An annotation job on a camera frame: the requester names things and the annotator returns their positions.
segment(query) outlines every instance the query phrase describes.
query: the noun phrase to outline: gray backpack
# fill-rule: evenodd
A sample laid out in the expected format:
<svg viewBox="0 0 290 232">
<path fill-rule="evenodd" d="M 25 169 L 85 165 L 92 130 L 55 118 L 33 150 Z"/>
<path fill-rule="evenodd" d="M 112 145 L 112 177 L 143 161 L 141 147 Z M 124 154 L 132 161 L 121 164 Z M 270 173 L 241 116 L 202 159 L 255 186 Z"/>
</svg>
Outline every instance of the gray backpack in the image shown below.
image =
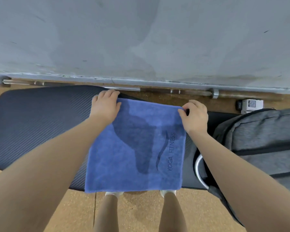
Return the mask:
<svg viewBox="0 0 290 232">
<path fill-rule="evenodd" d="M 290 190 L 290 109 L 261 109 L 234 117 L 218 125 L 213 137 Z M 221 192 L 218 195 L 238 221 Z"/>
</svg>

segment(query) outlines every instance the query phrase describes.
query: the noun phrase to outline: leg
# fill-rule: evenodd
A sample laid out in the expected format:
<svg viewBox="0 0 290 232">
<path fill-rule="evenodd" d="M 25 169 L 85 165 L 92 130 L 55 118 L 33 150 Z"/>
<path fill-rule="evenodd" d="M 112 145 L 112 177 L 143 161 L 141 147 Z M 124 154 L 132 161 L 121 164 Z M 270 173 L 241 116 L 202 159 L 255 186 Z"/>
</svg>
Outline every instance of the leg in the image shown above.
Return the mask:
<svg viewBox="0 0 290 232">
<path fill-rule="evenodd" d="M 164 204 L 160 219 L 159 232 L 187 232 L 187 226 L 181 206 L 172 192 L 164 195 Z"/>
<path fill-rule="evenodd" d="M 115 195 L 105 196 L 93 225 L 94 232 L 119 232 L 117 202 Z"/>
</svg>

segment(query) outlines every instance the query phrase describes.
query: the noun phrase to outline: white sock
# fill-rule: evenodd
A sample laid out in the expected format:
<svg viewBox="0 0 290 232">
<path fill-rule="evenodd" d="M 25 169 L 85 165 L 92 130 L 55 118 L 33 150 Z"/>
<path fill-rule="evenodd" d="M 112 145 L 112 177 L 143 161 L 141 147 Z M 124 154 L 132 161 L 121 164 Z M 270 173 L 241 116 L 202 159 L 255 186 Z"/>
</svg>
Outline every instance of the white sock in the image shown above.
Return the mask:
<svg viewBox="0 0 290 232">
<path fill-rule="evenodd" d="M 176 195 L 176 191 L 171 191 L 171 190 L 166 190 L 166 191 L 160 191 L 161 196 L 164 198 L 164 195 L 168 192 L 173 193 L 174 195 Z"/>
<path fill-rule="evenodd" d="M 124 192 L 106 192 L 105 193 L 105 196 L 106 195 L 114 195 L 114 196 L 116 196 L 117 198 L 119 198 L 120 197 L 120 195 L 122 195 Z"/>
</svg>

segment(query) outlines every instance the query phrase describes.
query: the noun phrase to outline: forearm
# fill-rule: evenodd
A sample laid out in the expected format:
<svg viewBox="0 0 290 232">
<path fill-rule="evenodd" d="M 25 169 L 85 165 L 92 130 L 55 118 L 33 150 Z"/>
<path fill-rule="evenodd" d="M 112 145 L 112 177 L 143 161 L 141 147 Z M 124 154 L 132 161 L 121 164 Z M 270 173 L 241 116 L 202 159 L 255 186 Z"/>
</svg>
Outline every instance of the forearm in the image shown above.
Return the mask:
<svg viewBox="0 0 290 232">
<path fill-rule="evenodd" d="M 208 134 L 190 136 L 248 231 L 290 231 L 290 191 Z"/>
<path fill-rule="evenodd" d="M 22 226 L 34 223 L 37 228 L 47 225 L 90 146 L 105 128 L 89 119 L 36 147 L 0 174 L 0 231 L 25 231 Z"/>
</svg>

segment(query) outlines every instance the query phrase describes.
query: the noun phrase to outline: blue towel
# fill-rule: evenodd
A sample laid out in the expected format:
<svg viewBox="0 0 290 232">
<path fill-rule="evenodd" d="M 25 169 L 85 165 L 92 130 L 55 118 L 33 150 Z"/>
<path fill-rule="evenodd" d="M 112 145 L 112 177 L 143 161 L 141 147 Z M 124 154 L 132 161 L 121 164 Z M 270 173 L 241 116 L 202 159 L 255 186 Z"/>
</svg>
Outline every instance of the blue towel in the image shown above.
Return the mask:
<svg viewBox="0 0 290 232">
<path fill-rule="evenodd" d="M 186 140 L 181 107 L 118 102 L 115 121 L 89 150 L 85 192 L 180 189 Z"/>
</svg>

